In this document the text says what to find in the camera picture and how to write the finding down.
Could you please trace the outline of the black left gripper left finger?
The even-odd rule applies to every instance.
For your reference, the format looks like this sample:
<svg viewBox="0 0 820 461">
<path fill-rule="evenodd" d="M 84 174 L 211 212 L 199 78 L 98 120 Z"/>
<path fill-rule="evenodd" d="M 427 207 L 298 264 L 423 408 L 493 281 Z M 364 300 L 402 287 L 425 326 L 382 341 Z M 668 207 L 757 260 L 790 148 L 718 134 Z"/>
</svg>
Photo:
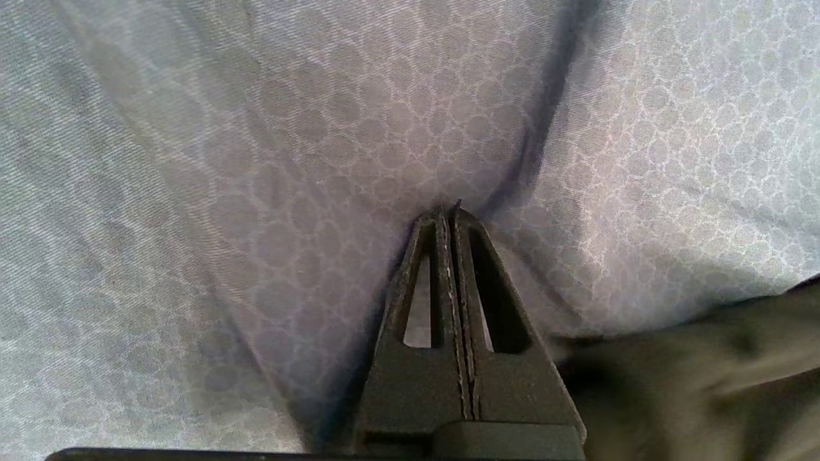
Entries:
<svg viewBox="0 0 820 461">
<path fill-rule="evenodd" d="M 389 284 L 352 432 L 358 455 L 428 455 L 440 426 L 469 416 L 450 217 L 439 207 L 413 222 Z M 429 260 L 432 345 L 413 348 L 404 336 L 423 259 Z"/>
</svg>

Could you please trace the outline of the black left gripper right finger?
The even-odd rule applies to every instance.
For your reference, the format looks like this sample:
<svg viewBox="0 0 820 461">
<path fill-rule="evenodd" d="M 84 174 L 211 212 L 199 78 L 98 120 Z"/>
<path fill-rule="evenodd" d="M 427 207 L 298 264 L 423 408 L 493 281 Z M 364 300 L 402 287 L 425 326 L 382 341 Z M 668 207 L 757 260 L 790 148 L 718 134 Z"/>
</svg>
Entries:
<svg viewBox="0 0 820 461">
<path fill-rule="evenodd" d="M 480 220 L 453 208 L 463 420 L 454 458 L 583 458 L 585 426 Z"/>
</svg>

